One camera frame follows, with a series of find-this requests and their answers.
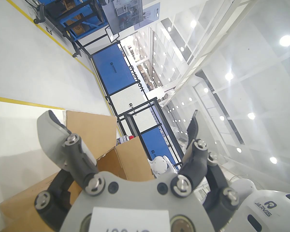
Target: floor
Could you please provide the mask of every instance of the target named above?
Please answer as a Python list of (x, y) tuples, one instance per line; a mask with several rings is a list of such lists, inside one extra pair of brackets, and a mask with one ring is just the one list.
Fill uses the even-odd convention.
[(0, 0), (0, 101), (45, 106), (0, 102), (0, 202), (58, 170), (41, 151), (35, 129), (47, 106), (60, 120), (60, 108), (110, 115), (90, 61), (84, 54), (74, 59), (69, 43), (32, 18), (23, 0)]

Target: cardboard box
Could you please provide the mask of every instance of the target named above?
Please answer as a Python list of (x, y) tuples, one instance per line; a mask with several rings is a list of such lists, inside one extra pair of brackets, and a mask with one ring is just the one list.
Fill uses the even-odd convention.
[[(67, 111), (67, 128), (81, 136), (88, 149), (97, 159), (100, 171), (109, 171), (130, 181), (154, 179), (146, 153), (138, 137), (116, 147), (116, 117), (83, 112)], [(7, 227), (1, 232), (52, 231), (34, 208), (37, 194), (46, 190), (56, 174), (31, 186), (0, 204), (1, 214)], [(70, 203), (73, 204), (81, 188), (73, 182)]]

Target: white pegboard panel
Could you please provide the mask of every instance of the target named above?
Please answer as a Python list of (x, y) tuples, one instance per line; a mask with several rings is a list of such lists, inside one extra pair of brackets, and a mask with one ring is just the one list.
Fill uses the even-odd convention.
[[(116, 109), (117, 114), (121, 114), (145, 102), (143, 92), (141, 92), (137, 84), (134, 84), (112, 95), (111, 100)], [(146, 106), (144, 105), (143, 107), (138, 108), (135, 111), (138, 111), (144, 107)], [(149, 108), (134, 115), (133, 118), (140, 132), (148, 128), (151, 128), (157, 124)], [(125, 130), (126, 127), (128, 129), (126, 130), (126, 133), (130, 132), (128, 126), (126, 125), (125, 127), (125, 125), (124, 125)]]

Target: spray can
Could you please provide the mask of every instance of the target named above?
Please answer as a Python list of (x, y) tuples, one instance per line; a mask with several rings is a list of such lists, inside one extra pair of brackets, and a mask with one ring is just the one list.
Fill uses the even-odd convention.
[(134, 138), (134, 136), (122, 136), (116, 139), (116, 146), (119, 144), (122, 144), (124, 142), (127, 142), (129, 140), (131, 140), (132, 138)]

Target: yellow floor line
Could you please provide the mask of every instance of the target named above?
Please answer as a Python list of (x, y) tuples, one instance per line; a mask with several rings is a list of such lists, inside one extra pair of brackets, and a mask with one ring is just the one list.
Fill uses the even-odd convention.
[(24, 101), (19, 101), (19, 100), (4, 98), (4, 97), (0, 97), (0, 102), (11, 103), (11, 104), (29, 105), (29, 106), (36, 106), (36, 107), (43, 107), (43, 108), (48, 108), (48, 109), (65, 110), (64, 108), (60, 108), (60, 107), (42, 105), (42, 104), (35, 104), (35, 103), (24, 102)]
[[(12, 0), (6, 0), (10, 5), (12, 5), (15, 9), (17, 9), (22, 15), (24, 15), (29, 21), (31, 21), (32, 22), (32, 24), (34, 24), (34, 22), (33, 22), (33, 19), (26, 13), (26, 12), (24, 12), (20, 7), (18, 7)], [(43, 33), (45, 33), (49, 38), (51, 38), (55, 43), (57, 43), (64, 51), (66, 51), (69, 55), (71, 55), (72, 56), (72, 53), (69, 51), (69, 50), (67, 50), (60, 42), (58, 42), (53, 36), (51, 36), (43, 27), (41, 27), (39, 24), (37, 25), (37, 24), (35, 24), (35, 26), (37, 27), (37, 28), (39, 28)], [(98, 84), (98, 86), (99, 86), (99, 88), (100, 88), (100, 91), (101, 91), (101, 94), (102, 94), (102, 96), (104, 96), (104, 94), (103, 94), (103, 90), (102, 90), (102, 87), (101, 87), (101, 85), (100, 85), (100, 82), (98, 81), (98, 78), (97, 78), (97, 76), (95, 75), (95, 73), (93, 73), (86, 65), (84, 65), (79, 59), (77, 59), (77, 58), (74, 58), (77, 62), (79, 62), (82, 66), (84, 66), (90, 73), (92, 73), (93, 75), (94, 75), (94, 77), (95, 77), (95, 79), (96, 79), (96, 81), (97, 81), (97, 84)], [(0, 97), (0, 99), (5, 99), (5, 100), (13, 100), (13, 99), (8, 99), (8, 98), (3, 98), (3, 97)], [(47, 105), (38, 105), (38, 104), (34, 104), (34, 103), (28, 103), (28, 102), (23, 102), (23, 101), (17, 101), (17, 100), (14, 100), (15, 101), (15, 103), (17, 103), (17, 102), (20, 102), (20, 103), (17, 103), (17, 104), (24, 104), (24, 105), (31, 105), (31, 106), (38, 106), (38, 107), (46, 107), (46, 108), (51, 108), (51, 109), (62, 109), (62, 110), (64, 110), (64, 108), (58, 108), (58, 107), (53, 107), (53, 106), (47, 106)], [(110, 112), (110, 114), (111, 115), (114, 115), (113, 114), (113, 112), (112, 112), (112, 110), (111, 110), (111, 108), (110, 108), (110, 106), (109, 106), (109, 104), (108, 104), (108, 102), (107, 101), (105, 101), (106, 102), (106, 105), (107, 105), (107, 107), (108, 107), (108, 110), (109, 110), (109, 112)]]

